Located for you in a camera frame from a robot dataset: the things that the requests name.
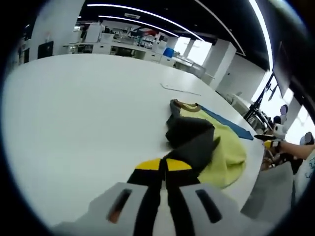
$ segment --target white table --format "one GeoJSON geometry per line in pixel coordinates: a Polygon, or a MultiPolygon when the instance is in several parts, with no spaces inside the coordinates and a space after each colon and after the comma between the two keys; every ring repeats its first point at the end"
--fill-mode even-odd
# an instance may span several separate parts
{"type": "MultiPolygon", "coordinates": [[[[250,125],[197,77],[160,64],[118,56],[62,55],[21,65],[6,79],[2,128],[16,183],[49,226],[74,221],[142,161],[163,157],[171,99],[197,102],[250,125]],[[162,88],[160,83],[201,96],[162,88]]],[[[259,140],[242,140],[247,167],[224,193],[239,208],[256,181],[259,140]]]]}

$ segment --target black cloth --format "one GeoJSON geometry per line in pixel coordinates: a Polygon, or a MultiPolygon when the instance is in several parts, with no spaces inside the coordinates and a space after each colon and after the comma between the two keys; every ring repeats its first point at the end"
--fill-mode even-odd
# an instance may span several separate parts
{"type": "Polygon", "coordinates": [[[302,159],[294,159],[294,156],[288,153],[281,153],[280,160],[282,160],[283,162],[288,161],[291,163],[291,168],[294,175],[297,173],[297,171],[299,170],[300,166],[303,163],[302,159]]]}
{"type": "Polygon", "coordinates": [[[165,158],[184,161],[199,174],[211,162],[220,138],[214,140],[215,128],[207,120],[181,117],[180,108],[172,101],[171,112],[166,138],[175,149],[165,158]]]}

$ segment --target white wall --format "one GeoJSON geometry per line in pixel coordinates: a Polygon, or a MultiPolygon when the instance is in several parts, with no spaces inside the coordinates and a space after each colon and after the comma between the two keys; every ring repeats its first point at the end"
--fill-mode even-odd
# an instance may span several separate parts
{"type": "Polygon", "coordinates": [[[229,41],[222,39],[218,39],[216,44],[211,47],[203,63],[207,74],[214,77],[210,87],[217,89],[235,53],[236,48],[229,41]]]}
{"type": "Polygon", "coordinates": [[[227,69],[231,65],[231,62],[235,56],[236,48],[233,46],[233,44],[229,43],[228,48],[225,52],[225,55],[223,59],[221,60],[221,63],[214,74],[214,79],[211,81],[210,86],[214,89],[216,89],[220,82],[222,81],[224,75],[226,74],[227,69]]]}
{"type": "Polygon", "coordinates": [[[250,101],[256,92],[265,71],[245,58],[235,55],[222,81],[217,87],[218,92],[237,93],[250,101]]]}
{"type": "Polygon", "coordinates": [[[53,55],[66,53],[64,44],[71,39],[77,17],[85,0],[51,0],[40,11],[30,40],[30,60],[37,59],[38,46],[47,35],[54,41],[53,55]]]}

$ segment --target yellow object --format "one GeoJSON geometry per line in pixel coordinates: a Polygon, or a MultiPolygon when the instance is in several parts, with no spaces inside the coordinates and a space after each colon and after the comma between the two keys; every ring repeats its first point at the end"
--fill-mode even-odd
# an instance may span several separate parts
{"type": "Polygon", "coordinates": [[[264,146],[267,148],[267,149],[270,149],[272,148],[272,141],[271,140],[267,140],[264,142],[264,146]]]}
{"type": "Polygon", "coordinates": [[[219,136],[221,138],[213,153],[212,162],[201,172],[198,177],[199,181],[210,183],[219,188],[225,188],[236,181],[245,169],[247,158],[246,150],[237,134],[230,127],[221,124],[203,110],[189,112],[181,109],[180,115],[209,121],[215,127],[214,140],[219,136]]]}
{"type": "Polygon", "coordinates": [[[183,161],[178,161],[174,159],[166,159],[167,167],[169,171],[183,171],[183,170],[191,170],[191,166],[186,164],[183,161]]]}
{"type": "Polygon", "coordinates": [[[161,159],[155,159],[151,161],[145,161],[141,164],[137,165],[135,169],[141,169],[141,170],[154,170],[157,171],[159,169],[159,163],[161,159]]]}

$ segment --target window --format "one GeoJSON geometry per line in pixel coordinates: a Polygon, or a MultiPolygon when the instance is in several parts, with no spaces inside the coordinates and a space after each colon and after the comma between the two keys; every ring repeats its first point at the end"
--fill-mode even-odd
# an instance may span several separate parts
{"type": "Polygon", "coordinates": [[[189,41],[190,41],[190,38],[179,37],[177,39],[176,44],[175,44],[174,51],[179,52],[181,55],[183,55],[186,48],[187,48],[189,41]]]}
{"type": "MultiPolygon", "coordinates": [[[[276,78],[273,77],[271,80],[271,89],[273,90],[277,86],[276,78]]],[[[284,95],[284,97],[281,97],[281,93],[279,90],[279,87],[276,88],[276,91],[274,95],[272,96],[271,100],[269,101],[271,97],[272,91],[268,90],[265,92],[264,97],[261,101],[260,109],[271,119],[275,116],[280,115],[280,108],[284,104],[289,105],[293,98],[293,92],[288,89],[284,95]]]]}
{"type": "Polygon", "coordinates": [[[267,71],[264,75],[264,77],[262,78],[262,81],[260,82],[258,88],[256,89],[255,94],[252,96],[252,102],[255,102],[258,97],[260,96],[261,92],[263,91],[263,89],[265,88],[270,76],[271,76],[272,72],[271,71],[267,71]]]}
{"type": "Polygon", "coordinates": [[[188,54],[188,59],[194,61],[195,63],[202,65],[205,61],[207,54],[212,46],[212,43],[202,42],[201,40],[196,40],[188,54]]]}
{"type": "Polygon", "coordinates": [[[289,128],[285,140],[293,144],[300,144],[301,138],[307,132],[311,132],[314,136],[315,125],[305,107],[302,106],[292,126],[289,128]]]}

